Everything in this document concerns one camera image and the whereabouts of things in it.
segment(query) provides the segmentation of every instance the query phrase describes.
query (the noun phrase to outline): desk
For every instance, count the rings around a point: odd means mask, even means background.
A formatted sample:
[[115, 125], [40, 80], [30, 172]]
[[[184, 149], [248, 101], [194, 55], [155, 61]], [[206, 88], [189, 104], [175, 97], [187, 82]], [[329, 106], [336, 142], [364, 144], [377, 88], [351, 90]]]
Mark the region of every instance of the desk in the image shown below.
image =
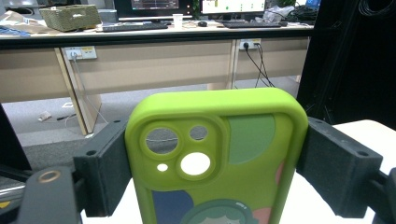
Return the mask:
[[[394, 160], [396, 157], [396, 132], [392, 129], [372, 120], [339, 124], [334, 127], [381, 154], [384, 157], [381, 171], [385, 174], [388, 174], [392, 167], [396, 167]], [[112, 217], [85, 217], [84, 212], [81, 215], [85, 224], [142, 224], [132, 181]], [[335, 216], [329, 205], [320, 198], [312, 186], [303, 177], [296, 174], [290, 186], [280, 224], [371, 224], [373, 218], [374, 212], [370, 208], [364, 218]]]
[[[71, 97], [83, 134], [91, 133], [100, 94], [210, 83], [230, 89], [258, 70], [238, 46], [261, 38], [269, 77], [302, 73], [312, 28], [199, 28], [0, 38], [0, 102]], [[97, 59], [66, 59], [64, 47], [95, 46]], [[250, 50], [259, 61], [257, 50]]]

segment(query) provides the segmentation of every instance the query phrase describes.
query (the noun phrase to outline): white tabletop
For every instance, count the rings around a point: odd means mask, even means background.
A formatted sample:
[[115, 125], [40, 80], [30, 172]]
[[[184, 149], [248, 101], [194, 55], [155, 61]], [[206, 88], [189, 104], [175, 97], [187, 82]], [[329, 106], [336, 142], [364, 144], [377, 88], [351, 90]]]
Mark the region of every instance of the white tabletop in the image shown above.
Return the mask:
[[[334, 126], [363, 145], [384, 157], [381, 171], [388, 174], [396, 167], [396, 132], [371, 120], [361, 120]], [[125, 194], [112, 217], [89, 217], [81, 213], [84, 224], [132, 223], [142, 224], [141, 216], [131, 180]], [[374, 212], [368, 209], [364, 219], [341, 218], [336, 216], [312, 186], [296, 174], [291, 183], [290, 192], [281, 218], [281, 224], [320, 223], [320, 224], [371, 224]]]

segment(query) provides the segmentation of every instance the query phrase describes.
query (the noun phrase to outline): power outlet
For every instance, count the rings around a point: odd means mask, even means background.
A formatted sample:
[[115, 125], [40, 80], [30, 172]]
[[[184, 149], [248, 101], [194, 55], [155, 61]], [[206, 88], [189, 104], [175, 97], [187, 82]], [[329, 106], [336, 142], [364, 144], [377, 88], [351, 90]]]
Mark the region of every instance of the power outlet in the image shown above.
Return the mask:
[[257, 47], [254, 44], [260, 44], [262, 40], [260, 38], [256, 39], [241, 39], [241, 43], [239, 44], [239, 49], [245, 49], [245, 43], [248, 44], [249, 49], [256, 49]]
[[74, 57], [77, 56], [77, 60], [81, 59], [95, 59], [96, 50], [94, 46], [88, 47], [72, 47], [72, 48], [64, 48], [66, 50], [66, 55], [68, 60], [74, 60]]
[[64, 48], [66, 50], [66, 55], [68, 60], [82, 59], [81, 48], [73, 47], [73, 48]]

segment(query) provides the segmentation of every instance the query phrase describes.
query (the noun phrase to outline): woven basket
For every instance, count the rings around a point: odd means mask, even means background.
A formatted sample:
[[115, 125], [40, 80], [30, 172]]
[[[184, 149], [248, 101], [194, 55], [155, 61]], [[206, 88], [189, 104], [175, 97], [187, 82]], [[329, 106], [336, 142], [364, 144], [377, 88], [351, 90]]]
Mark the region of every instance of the woven basket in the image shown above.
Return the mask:
[[49, 28], [62, 32], [90, 28], [101, 23], [95, 5], [41, 8], [39, 10]]

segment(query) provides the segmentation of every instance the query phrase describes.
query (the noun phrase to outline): monitor screen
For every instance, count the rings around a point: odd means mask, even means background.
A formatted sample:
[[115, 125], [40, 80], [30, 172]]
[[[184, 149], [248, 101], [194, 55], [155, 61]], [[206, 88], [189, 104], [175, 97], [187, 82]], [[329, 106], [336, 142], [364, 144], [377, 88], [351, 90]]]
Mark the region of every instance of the monitor screen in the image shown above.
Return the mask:
[[192, 0], [114, 0], [119, 21], [172, 20], [172, 14], [191, 17]]
[[201, 0], [201, 14], [264, 12], [265, 0]]

